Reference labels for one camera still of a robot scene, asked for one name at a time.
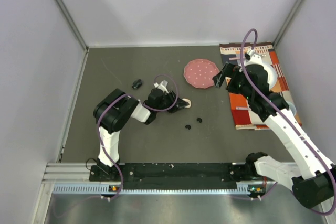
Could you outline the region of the cream earbud charging case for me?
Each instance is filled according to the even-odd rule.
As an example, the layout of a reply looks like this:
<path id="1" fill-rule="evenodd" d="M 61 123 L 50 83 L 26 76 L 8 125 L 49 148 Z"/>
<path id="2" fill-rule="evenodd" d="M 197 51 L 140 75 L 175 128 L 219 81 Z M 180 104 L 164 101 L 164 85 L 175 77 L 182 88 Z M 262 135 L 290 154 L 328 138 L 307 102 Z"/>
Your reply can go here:
<path id="1" fill-rule="evenodd" d="M 184 108 L 189 109 L 192 106 L 191 101 L 189 99 L 183 98 L 182 100 L 184 101 Z"/>

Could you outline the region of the black earbud charging case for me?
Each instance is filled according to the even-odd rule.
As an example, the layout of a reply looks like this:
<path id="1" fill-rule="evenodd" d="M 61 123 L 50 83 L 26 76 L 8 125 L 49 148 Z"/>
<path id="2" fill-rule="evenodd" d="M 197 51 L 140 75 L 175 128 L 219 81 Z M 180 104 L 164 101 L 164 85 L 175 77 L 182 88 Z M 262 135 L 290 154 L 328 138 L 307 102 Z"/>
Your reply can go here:
<path id="1" fill-rule="evenodd" d="M 132 89 L 137 90 L 143 85 L 143 81 L 141 79 L 137 79 L 132 84 Z"/>

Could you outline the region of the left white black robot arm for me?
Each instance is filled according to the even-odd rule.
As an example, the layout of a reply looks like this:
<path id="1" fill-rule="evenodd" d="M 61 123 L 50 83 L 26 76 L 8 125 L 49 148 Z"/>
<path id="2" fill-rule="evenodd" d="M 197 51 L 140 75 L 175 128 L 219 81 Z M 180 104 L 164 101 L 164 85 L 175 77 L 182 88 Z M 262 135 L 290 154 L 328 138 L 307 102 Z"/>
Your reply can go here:
<path id="1" fill-rule="evenodd" d="M 191 105 L 189 99 L 180 98 L 167 88 L 153 88 L 144 103 L 115 89 L 93 112 L 98 127 L 100 151 L 95 159 L 96 164 L 91 167 L 89 180 L 102 182 L 120 179 L 120 133 L 130 118 L 148 125 L 156 119 L 159 112 L 175 113 L 188 109 Z"/>

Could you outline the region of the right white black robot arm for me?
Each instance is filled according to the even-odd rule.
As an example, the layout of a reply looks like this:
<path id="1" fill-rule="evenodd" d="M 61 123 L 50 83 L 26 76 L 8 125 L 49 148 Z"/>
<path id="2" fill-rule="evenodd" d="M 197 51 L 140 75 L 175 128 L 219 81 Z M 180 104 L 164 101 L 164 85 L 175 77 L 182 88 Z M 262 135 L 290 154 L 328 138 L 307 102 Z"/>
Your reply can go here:
<path id="1" fill-rule="evenodd" d="M 272 91 L 277 83 L 273 67 L 267 63 L 241 67 L 227 62 L 213 77 L 215 86 L 221 87 L 227 78 L 227 91 L 247 100 L 251 110 L 277 135 L 296 162 L 292 167 L 266 153 L 251 153 L 246 158 L 244 176 L 274 180 L 290 189 L 296 200 L 309 209 L 334 198 L 335 164 L 305 134 L 282 95 Z"/>

